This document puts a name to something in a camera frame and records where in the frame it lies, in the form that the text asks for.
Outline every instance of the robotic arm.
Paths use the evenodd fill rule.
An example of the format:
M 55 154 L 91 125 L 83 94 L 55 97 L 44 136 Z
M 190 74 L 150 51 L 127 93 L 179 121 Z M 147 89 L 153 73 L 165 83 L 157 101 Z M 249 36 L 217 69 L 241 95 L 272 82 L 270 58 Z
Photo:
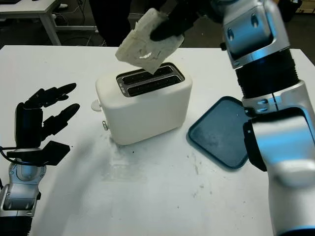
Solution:
M 0 191 L 0 235 L 27 236 L 37 201 L 41 193 L 38 185 L 45 176 L 46 165 L 56 166 L 70 151 L 68 145 L 50 141 L 43 150 L 40 143 L 51 134 L 57 134 L 78 111 L 79 104 L 72 104 L 57 116 L 43 122 L 42 107 L 66 100 L 67 93 L 76 84 L 60 88 L 40 89 L 25 103 L 18 104 L 15 112 L 16 147 L 0 147 L 2 156 L 11 162 L 9 184 Z M 4 150 L 13 150 L 5 154 Z
M 180 0 L 151 34 L 179 35 L 201 15 L 222 23 L 243 92 L 250 162 L 267 171 L 275 235 L 315 235 L 315 115 L 299 80 L 281 14 L 272 0 Z

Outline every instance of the table leg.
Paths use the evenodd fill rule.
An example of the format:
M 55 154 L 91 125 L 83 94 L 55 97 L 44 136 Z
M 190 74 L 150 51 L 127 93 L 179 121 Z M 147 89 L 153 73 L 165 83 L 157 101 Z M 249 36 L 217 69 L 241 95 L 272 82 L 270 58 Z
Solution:
M 42 24 L 45 27 L 45 30 L 48 34 L 48 37 L 50 38 L 50 41 L 52 42 L 53 45 L 60 46 L 61 43 L 59 41 L 59 38 L 56 34 L 55 26 L 52 22 L 53 19 L 51 19 L 51 16 L 48 14 L 42 14 L 40 15 L 40 20 Z

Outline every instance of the bread slice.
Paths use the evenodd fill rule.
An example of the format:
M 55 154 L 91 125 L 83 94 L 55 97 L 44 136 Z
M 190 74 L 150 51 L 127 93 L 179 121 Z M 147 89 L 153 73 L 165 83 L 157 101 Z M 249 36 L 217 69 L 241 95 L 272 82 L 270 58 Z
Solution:
M 158 42 L 150 39 L 151 32 L 166 20 L 166 14 L 154 8 L 149 9 L 136 23 L 135 29 L 124 39 L 115 54 L 116 58 L 154 74 L 164 60 L 184 41 L 182 35 Z

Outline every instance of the floor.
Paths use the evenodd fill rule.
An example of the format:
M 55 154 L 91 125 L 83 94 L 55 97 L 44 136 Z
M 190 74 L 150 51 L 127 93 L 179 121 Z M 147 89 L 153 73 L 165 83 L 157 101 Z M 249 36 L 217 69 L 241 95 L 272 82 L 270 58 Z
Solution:
M 133 0 L 131 4 L 131 26 L 134 27 L 136 19 L 144 12 L 146 0 Z M 69 8 L 60 13 L 72 12 L 77 7 L 76 0 L 64 0 Z M 169 0 L 162 8 L 164 12 L 170 12 L 176 5 L 176 0 Z M 84 8 L 85 25 L 94 25 L 93 16 L 86 1 Z M 70 14 L 58 15 L 57 25 L 80 25 L 82 13 L 77 9 Z M 288 36 L 292 48 L 300 48 L 315 64 L 315 15 L 296 14 L 292 21 L 286 24 Z M 103 39 L 98 33 L 91 31 L 66 31 L 58 32 L 63 45 L 71 46 L 102 46 Z M 221 26 L 207 18 L 200 18 L 195 26 L 185 33 L 185 41 L 182 47 L 219 47 L 222 42 Z M 39 20 L 23 19 L 0 22 L 0 48 L 4 45 L 51 45 L 51 42 Z

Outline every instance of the white table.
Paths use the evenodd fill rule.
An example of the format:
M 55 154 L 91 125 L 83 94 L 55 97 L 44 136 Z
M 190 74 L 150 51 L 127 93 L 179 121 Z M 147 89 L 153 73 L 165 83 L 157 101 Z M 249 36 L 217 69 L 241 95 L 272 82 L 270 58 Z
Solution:
M 5 46 L 0 50 L 0 144 L 14 145 L 14 110 L 39 88 L 76 82 L 67 101 L 44 110 L 55 115 L 71 103 L 81 108 L 67 128 L 48 138 L 73 146 L 40 183 L 33 236 L 269 236 L 268 178 L 249 162 L 227 171 L 186 142 L 188 128 L 220 97 L 241 99 L 228 56 L 220 49 L 178 49 L 193 89 L 184 125 L 125 147 L 91 110 L 95 81 L 118 62 L 116 48 Z M 315 67 L 292 50 L 300 79 L 315 102 Z M 9 163 L 0 176 L 8 182 Z
M 61 0 L 21 0 L 16 4 L 0 4 L 0 18 L 40 18 L 53 45 L 61 45 L 51 12 Z

